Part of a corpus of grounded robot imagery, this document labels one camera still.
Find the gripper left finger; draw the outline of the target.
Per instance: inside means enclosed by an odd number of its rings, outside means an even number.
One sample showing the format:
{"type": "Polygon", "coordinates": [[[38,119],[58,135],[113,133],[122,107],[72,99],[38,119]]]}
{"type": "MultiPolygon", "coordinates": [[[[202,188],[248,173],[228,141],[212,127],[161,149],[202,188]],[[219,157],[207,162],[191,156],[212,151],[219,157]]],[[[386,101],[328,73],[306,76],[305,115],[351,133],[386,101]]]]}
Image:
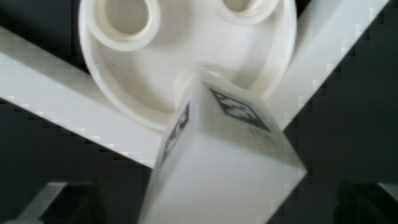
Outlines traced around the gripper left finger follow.
{"type": "Polygon", "coordinates": [[[6,224],[95,224],[91,185],[51,182],[6,224]]]}

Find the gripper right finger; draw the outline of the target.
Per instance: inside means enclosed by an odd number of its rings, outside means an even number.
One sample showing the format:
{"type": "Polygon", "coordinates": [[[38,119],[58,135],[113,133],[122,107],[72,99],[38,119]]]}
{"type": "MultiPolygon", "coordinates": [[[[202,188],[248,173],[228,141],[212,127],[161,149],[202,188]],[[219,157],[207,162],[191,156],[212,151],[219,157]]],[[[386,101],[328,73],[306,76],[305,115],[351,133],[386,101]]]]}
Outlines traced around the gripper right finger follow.
{"type": "Polygon", "coordinates": [[[397,183],[340,183],[335,224],[398,224],[397,183]]]}

